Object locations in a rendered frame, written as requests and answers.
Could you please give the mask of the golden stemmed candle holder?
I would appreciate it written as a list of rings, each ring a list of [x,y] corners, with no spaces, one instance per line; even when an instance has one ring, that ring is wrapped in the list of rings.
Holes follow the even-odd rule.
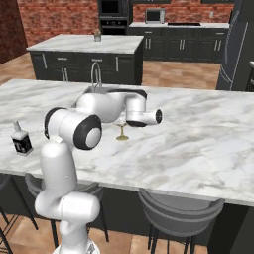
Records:
[[[127,125],[127,123],[126,122],[116,123],[115,125],[118,126],[120,128],[120,131],[121,131],[120,135],[117,136],[116,139],[119,140],[119,141],[128,140],[129,137],[124,134],[124,127]]]

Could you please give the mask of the dark dining counter base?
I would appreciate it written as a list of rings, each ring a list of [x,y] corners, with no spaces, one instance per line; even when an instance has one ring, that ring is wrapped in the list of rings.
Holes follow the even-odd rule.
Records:
[[[148,235],[149,222],[135,191],[104,189],[102,203],[109,230]],[[9,214],[28,216],[11,184],[0,191],[0,206]],[[254,207],[226,203],[196,243],[209,254],[254,254]]]

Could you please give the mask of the dark square liquor bottle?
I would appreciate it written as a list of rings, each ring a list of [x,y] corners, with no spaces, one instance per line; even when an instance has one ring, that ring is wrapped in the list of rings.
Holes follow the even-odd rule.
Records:
[[[18,121],[13,122],[14,133],[11,135],[16,152],[19,155],[27,156],[33,151],[29,133],[21,129]]]

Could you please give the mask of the silver arched sink tap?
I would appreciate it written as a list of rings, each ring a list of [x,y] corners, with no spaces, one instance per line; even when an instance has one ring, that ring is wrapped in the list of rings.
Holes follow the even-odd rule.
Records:
[[[98,62],[94,62],[91,67],[91,85],[92,91],[102,88],[101,69]]]

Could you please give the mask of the dark kitchen island cupboards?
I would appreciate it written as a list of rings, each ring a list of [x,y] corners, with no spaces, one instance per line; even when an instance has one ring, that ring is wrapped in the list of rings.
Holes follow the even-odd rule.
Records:
[[[27,48],[36,79],[91,82],[98,63],[102,83],[140,85],[143,76],[143,36],[60,34]]]

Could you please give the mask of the dark cupboard run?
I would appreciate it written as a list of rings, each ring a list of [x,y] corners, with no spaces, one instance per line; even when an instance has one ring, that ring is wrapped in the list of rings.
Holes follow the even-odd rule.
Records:
[[[146,61],[219,63],[222,59],[227,23],[200,23],[200,27],[171,27],[165,24],[133,22],[131,35],[144,37]]]

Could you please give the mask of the black built-in oven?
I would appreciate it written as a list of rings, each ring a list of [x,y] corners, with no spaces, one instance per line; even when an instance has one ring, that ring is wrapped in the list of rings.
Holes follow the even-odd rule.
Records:
[[[128,0],[98,0],[99,24],[103,35],[127,34]]]

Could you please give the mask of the silver microwave oven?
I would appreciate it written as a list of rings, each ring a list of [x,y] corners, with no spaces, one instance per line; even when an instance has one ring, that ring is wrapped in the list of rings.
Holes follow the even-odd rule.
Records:
[[[145,22],[147,24],[163,24],[165,22],[164,8],[147,8],[145,13]]]

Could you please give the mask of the black hob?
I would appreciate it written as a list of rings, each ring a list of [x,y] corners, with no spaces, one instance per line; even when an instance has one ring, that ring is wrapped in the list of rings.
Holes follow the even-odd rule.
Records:
[[[175,27],[200,27],[201,24],[199,22],[168,22],[168,26]]]

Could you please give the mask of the dark grey fridge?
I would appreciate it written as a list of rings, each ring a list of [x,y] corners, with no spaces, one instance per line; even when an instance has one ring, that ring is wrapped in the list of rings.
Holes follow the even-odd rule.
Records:
[[[217,90],[254,92],[254,0],[235,0]]]

